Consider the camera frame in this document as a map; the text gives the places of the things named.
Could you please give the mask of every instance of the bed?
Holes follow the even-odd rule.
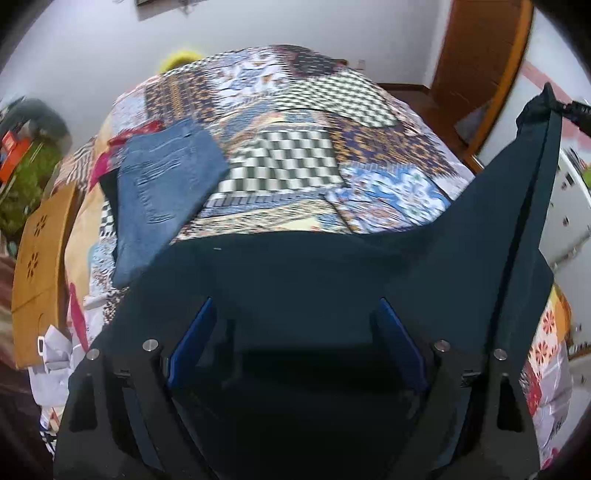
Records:
[[[122,162],[126,139],[188,117],[216,140],[230,170],[171,242],[285,230],[401,231],[433,221],[473,179],[407,104],[307,48],[246,48],[154,76],[117,98],[97,136],[58,168],[53,191],[75,182],[83,195],[64,258],[68,323],[83,345],[112,321],[126,292],[111,281],[116,211],[100,180]],[[269,158],[291,159],[297,172],[279,181],[269,175]],[[522,373],[542,464],[556,454],[551,438],[568,411],[569,322],[566,299],[554,289]]]

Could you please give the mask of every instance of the wooden door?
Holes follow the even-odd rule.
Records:
[[[495,96],[520,10],[521,0],[454,0],[431,87],[436,104],[452,122]]]

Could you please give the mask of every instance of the red flower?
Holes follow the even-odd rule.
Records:
[[[538,365],[544,363],[544,357],[548,355],[548,344],[545,340],[542,340],[538,345],[535,347],[535,361]]]
[[[551,309],[548,309],[544,312],[544,317],[542,318],[542,328],[546,334],[549,334],[552,333],[555,326],[554,312]]]

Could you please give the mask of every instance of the white wall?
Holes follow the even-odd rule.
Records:
[[[437,14],[437,21],[435,22],[435,30],[433,31],[433,41],[431,42],[431,52],[425,76],[423,77],[423,85],[431,88],[439,64],[439,57],[443,50],[443,42],[447,33],[447,26],[449,25],[449,15],[452,12],[452,0],[437,0],[439,11]]]
[[[207,55],[293,43],[352,66],[363,59],[376,82],[421,84],[439,1],[205,0],[188,15],[170,9],[140,21],[132,0],[54,0],[0,73],[0,97],[46,101],[76,148],[97,132],[118,95],[180,48]]]
[[[535,10],[530,39],[524,60],[545,73],[571,98],[591,100],[591,81],[586,69],[555,26],[539,10]],[[515,120],[540,88],[523,75],[518,75],[507,103],[478,154],[487,165],[507,144],[515,139]]]

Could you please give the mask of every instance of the blue jeans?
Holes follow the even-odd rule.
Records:
[[[190,118],[132,137],[121,155],[115,288],[152,262],[228,170],[213,138]]]

